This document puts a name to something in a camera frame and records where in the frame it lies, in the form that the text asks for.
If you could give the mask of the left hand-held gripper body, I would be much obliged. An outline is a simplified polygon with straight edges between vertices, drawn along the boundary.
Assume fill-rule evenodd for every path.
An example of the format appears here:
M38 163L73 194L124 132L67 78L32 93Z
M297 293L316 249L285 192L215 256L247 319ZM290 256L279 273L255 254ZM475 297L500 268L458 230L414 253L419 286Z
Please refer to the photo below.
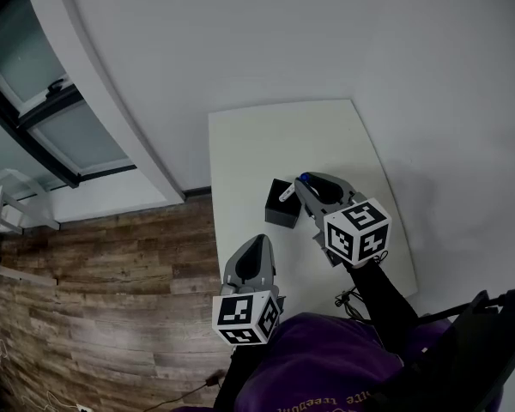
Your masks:
M224 289L233 290L233 293L213 297L213 330L232 346L268 343L283 313L285 297L279 295L278 287L246 285Z

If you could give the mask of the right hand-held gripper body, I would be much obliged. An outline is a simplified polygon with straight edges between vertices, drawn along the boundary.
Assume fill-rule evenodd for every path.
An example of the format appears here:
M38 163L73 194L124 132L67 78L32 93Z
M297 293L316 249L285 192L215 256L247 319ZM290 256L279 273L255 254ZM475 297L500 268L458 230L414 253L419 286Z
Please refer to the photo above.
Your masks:
M360 266L387 250L391 216L375 198L347 205L323 217L316 241L330 265Z

